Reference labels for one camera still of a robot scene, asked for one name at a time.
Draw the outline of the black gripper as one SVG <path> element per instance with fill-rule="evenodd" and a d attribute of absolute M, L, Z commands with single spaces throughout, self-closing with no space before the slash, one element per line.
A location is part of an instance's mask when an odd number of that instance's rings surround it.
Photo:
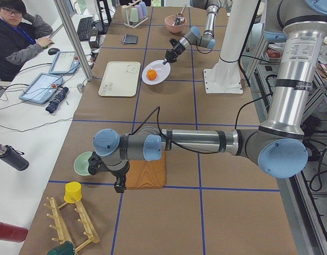
<path fill-rule="evenodd" d="M 117 193 L 124 193 L 126 190 L 126 174 L 128 173 L 129 169 L 129 166 L 124 166 L 119 170 L 111 171 L 112 175 L 116 178 L 114 189 Z"/>
<path fill-rule="evenodd" d="M 177 62 L 177 58 L 185 51 L 185 47 L 182 44 L 176 44 L 173 49 L 169 49 L 166 51 L 165 59 L 163 61 L 163 65 L 167 63 L 175 63 Z"/>

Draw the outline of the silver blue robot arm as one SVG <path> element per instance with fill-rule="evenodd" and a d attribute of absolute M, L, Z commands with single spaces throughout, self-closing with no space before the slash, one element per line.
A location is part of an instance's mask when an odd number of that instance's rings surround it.
<path fill-rule="evenodd" d="M 287 179 L 301 172 L 308 152 L 300 125 L 327 36 L 327 1 L 267 1 L 265 36 L 281 36 L 285 47 L 266 120 L 257 129 L 189 131 L 147 127 L 120 135 L 103 129 L 93 138 L 88 173 L 110 172 L 114 188 L 126 189 L 132 160 L 159 160 L 164 150 L 181 148 L 200 154 L 227 152 L 248 158 L 263 172 Z"/>
<path fill-rule="evenodd" d="M 171 38 L 169 41 L 173 48 L 166 51 L 163 65 L 177 62 L 178 56 L 190 45 L 207 48 L 209 50 L 212 50 L 215 46 L 214 25 L 221 8 L 221 2 L 219 0 L 190 1 L 190 6 L 206 10 L 204 31 L 201 33 L 197 26 L 192 26 L 180 40 Z"/>

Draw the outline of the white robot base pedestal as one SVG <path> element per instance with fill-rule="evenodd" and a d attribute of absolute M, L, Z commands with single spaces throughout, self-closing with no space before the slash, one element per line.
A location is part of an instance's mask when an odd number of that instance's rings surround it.
<path fill-rule="evenodd" d="M 208 94 L 242 94 L 240 82 L 240 55 L 246 45 L 249 28 L 256 17 L 260 1 L 236 0 L 233 2 L 219 61 L 204 70 L 205 92 Z"/>

